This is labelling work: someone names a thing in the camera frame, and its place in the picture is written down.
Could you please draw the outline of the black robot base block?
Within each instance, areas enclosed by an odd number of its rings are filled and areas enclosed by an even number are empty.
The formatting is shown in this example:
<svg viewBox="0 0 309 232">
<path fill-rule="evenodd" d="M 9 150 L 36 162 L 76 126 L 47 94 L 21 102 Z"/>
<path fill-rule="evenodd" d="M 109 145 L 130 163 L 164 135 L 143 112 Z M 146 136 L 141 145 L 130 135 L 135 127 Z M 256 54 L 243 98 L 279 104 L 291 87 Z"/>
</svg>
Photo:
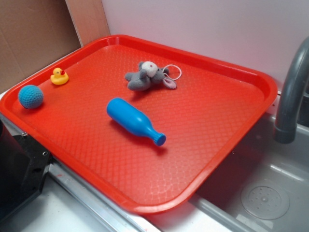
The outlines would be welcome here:
<svg viewBox="0 0 309 232">
<path fill-rule="evenodd" d="M 0 123 L 1 222 L 41 194 L 50 156 L 32 136 L 11 135 Z"/>
</svg>

